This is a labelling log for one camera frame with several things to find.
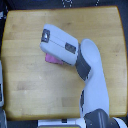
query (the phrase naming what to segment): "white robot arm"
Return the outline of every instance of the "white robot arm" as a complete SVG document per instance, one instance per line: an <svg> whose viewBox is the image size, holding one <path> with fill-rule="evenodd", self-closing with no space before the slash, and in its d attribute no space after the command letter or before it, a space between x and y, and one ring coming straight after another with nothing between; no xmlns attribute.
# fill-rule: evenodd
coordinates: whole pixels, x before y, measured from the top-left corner
<svg viewBox="0 0 128 128"><path fill-rule="evenodd" d="M109 118L109 97L102 68L100 52L93 41L78 40L63 30L46 24L40 48L45 53L75 65L78 74L85 81L80 96L80 119L43 121L39 125L79 125L82 128L127 128L118 118Z"/></svg>

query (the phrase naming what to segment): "wood grain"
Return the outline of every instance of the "wood grain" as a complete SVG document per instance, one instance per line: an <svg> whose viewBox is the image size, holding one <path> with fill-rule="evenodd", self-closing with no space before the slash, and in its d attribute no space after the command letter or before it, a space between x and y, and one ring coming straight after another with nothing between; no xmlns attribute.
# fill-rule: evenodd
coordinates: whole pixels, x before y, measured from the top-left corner
<svg viewBox="0 0 128 128"><path fill-rule="evenodd" d="M79 117L84 82L75 67L45 62L39 44L45 23L98 46L110 115L127 113L125 40L116 7L10 11L2 43L5 111L10 120Z"/></svg>

